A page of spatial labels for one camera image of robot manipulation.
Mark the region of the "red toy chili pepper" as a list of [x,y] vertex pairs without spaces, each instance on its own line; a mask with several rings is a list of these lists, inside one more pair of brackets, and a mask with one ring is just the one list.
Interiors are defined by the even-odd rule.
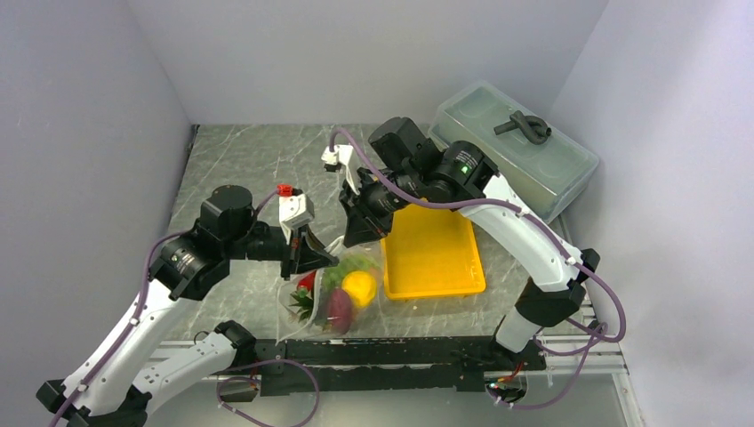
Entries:
[[301,276],[296,284],[297,294],[311,294],[316,282],[317,271],[311,271]]

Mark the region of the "green toy grapes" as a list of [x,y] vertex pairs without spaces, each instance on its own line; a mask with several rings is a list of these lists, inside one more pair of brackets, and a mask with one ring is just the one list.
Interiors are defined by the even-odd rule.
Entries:
[[342,280],[351,272],[374,272],[381,269],[381,263],[368,254],[348,254],[340,262],[322,273],[321,286],[325,291],[332,291],[341,286]]

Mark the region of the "orange toy pineapple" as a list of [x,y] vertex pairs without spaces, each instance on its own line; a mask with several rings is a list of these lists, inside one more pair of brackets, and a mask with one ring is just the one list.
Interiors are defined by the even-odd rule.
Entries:
[[314,310],[314,291],[308,288],[297,288],[290,293],[291,303],[289,304],[293,317],[299,322],[304,323],[310,320]]

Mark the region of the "yellow toy lemon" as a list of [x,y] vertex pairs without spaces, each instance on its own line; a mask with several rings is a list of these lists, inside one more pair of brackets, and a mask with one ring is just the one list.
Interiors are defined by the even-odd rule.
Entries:
[[349,295],[355,307],[364,309],[375,298],[377,280],[367,271],[355,270],[343,278],[341,288]]

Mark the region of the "clear zip top bag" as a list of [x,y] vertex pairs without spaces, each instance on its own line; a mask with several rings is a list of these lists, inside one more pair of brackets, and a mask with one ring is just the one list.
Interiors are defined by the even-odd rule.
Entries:
[[354,318],[350,330],[346,334],[336,334],[330,331],[325,325],[326,304],[332,291],[325,291],[321,286],[322,273],[324,269],[317,270],[316,282],[314,285],[314,310],[310,320],[299,323],[290,310],[291,303],[290,293],[296,290],[296,284],[301,276],[296,275],[291,281],[282,284],[277,289],[277,325],[276,340],[279,342],[289,339],[329,339],[347,334],[354,334],[364,328],[364,323],[376,311],[380,295],[383,288],[383,270],[384,262],[381,250],[381,244],[378,242],[367,243],[365,245],[353,246],[347,248],[343,245],[343,237],[336,238],[331,244],[326,246],[327,251],[339,259],[348,254],[368,254],[381,263],[379,271],[369,272],[377,280],[377,291],[372,303],[364,308],[359,309],[353,305]]

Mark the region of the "purple toy sweet potato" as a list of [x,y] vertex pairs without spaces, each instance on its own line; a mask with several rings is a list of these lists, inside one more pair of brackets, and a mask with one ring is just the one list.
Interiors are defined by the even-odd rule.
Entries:
[[346,334],[353,323],[354,309],[350,295],[341,288],[335,288],[326,304],[325,325],[336,334]]

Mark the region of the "yellow plastic tray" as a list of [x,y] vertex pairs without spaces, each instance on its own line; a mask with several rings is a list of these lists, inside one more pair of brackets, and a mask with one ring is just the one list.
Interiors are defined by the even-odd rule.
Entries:
[[486,290],[473,225],[460,213],[408,205],[381,241],[390,300],[465,297]]

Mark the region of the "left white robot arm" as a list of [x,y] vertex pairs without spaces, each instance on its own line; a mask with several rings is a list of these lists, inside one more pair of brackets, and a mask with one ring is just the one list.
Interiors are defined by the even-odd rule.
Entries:
[[276,226],[259,218],[262,206],[241,186],[215,189],[190,230],[158,241],[148,252],[142,285],[130,309],[97,350],[71,375],[49,380],[37,400],[71,426],[142,426],[167,400],[201,378],[248,371],[255,337],[233,320],[202,341],[150,365],[149,357],[185,313],[230,273],[234,260],[277,262],[282,278],[338,263],[340,239],[323,244],[310,228],[314,209],[300,189],[275,191]]

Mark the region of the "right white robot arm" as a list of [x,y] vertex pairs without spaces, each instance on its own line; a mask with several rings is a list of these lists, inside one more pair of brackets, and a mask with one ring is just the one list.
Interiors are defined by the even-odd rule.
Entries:
[[484,230],[525,268],[529,279],[502,318],[490,345],[492,362],[511,369],[536,333],[570,318],[585,296],[583,282],[598,253],[559,238],[510,187],[498,166],[470,141],[441,149],[408,117],[392,117],[368,140],[376,167],[347,131],[331,133],[325,169],[346,170],[340,202],[347,215],[346,247],[385,238],[395,212],[408,205],[449,210]]

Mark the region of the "green translucent storage box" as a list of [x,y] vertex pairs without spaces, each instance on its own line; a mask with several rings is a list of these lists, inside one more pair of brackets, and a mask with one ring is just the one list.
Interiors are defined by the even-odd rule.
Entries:
[[482,149],[517,195],[547,223],[555,220],[587,187],[598,157],[556,128],[542,144],[530,142],[520,128],[496,134],[509,116],[533,112],[481,80],[437,108],[429,137],[440,147],[469,141]]

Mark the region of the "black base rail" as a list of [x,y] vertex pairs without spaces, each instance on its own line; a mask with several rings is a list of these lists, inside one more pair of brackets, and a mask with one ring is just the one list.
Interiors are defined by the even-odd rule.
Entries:
[[515,368],[542,371],[545,358],[529,343],[509,357],[486,336],[345,338],[325,341],[259,340],[255,352],[222,369],[257,374],[264,397],[312,391],[454,389],[481,392],[496,375]]

